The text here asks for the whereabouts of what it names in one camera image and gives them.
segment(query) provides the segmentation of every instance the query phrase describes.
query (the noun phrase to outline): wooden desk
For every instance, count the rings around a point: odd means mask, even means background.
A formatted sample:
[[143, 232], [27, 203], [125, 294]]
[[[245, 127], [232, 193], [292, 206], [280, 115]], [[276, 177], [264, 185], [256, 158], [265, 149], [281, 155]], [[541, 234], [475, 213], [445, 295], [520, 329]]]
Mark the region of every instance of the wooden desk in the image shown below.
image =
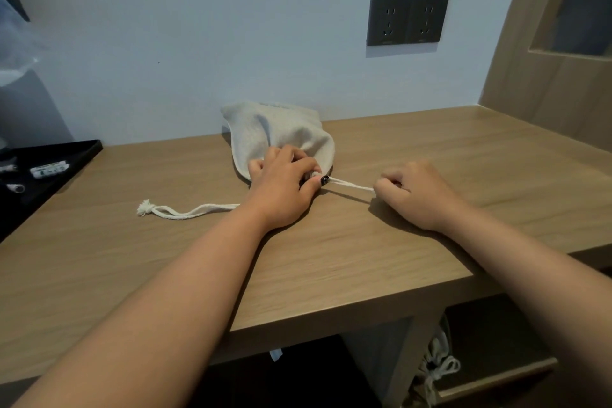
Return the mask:
[[[563, 252], [612, 265], [612, 155], [478, 106], [324, 124], [333, 175], [371, 185], [427, 157], [468, 200]], [[41, 374], [223, 213], [247, 185], [221, 135], [109, 147], [0, 244], [0, 382]], [[267, 240], [217, 361], [421, 316], [497, 291], [465, 253], [410, 228], [363, 191], [329, 185]]]

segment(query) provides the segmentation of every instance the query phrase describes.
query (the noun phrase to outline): black tray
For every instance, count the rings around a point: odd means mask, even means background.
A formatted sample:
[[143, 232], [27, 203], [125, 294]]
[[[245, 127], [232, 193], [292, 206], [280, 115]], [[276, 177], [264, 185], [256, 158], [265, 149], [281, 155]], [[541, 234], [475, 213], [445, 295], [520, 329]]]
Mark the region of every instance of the black tray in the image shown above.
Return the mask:
[[[17, 229], [22, 222], [38, 210], [75, 174], [85, 167], [102, 150], [100, 141], [80, 141], [41, 145], [15, 149], [18, 173], [0, 174], [0, 242]], [[35, 166], [66, 160], [70, 167], [63, 173], [42, 179], [34, 179], [29, 169]], [[23, 194], [13, 194], [6, 184], [23, 184]]]

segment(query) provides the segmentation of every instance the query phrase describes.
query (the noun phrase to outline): wood grain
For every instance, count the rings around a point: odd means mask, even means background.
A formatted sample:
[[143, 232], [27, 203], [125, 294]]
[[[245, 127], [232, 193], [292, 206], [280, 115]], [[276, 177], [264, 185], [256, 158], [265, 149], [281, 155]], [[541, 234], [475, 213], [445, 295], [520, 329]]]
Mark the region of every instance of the wood grain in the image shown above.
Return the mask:
[[[473, 203], [563, 252], [612, 243], [612, 156], [479, 106], [324, 123], [333, 175], [371, 185], [428, 157]], [[42, 373], [223, 213], [139, 218], [144, 199], [189, 210], [247, 185], [220, 135], [104, 149], [0, 244], [0, 382]], [[612, 259], [601, 257], [603, 261]], [[265, 243], [217, 361], [494, 293], [447, 240], [356, 189], [327, 186]]]
[[543, 49], [562, 0], [512, 0], [480, 104], [612, 150], [612, 58]]

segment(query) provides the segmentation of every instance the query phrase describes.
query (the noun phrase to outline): right hand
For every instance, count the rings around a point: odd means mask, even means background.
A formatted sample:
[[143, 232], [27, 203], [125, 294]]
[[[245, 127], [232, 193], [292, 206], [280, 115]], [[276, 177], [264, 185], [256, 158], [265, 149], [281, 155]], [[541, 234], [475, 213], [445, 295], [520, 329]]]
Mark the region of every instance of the right hand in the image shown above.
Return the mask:
[[426, 160], [387, 169], [374, 191], [409, 222], [426, 230], [442, 232], [449, 213], [467, 205]]

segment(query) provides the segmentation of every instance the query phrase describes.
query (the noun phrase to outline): drawstring bag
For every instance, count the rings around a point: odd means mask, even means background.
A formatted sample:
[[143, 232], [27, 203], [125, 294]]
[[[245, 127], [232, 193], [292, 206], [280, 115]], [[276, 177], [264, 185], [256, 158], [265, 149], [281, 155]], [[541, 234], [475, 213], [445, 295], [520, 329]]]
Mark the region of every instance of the drawstring bag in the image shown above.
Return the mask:
[[[248, 168], [250, 160], [263, 159], [271, 145], [283, 147], [289, 144], [304, 150], [306, 155], [317, 160], [326, 182], [373, 193], [372, 188], [357, 186], [327, 175], [332, 169], [335, 146], [331, 134], [323, 130], [316, 111], [292, 105], [242, 102], [223, 107], [221, 113], [231, 132], [234, 165], [245, 179], [251, 180]], [[138, 207], [136, 214], [144, 216], [153, 213], [165, 219], [190, 219], [211, 211], [233, 210], [238, 205], [204, 203], [191, 211], [179, 213], [165, 205], [155, 205], [145, 200]]]

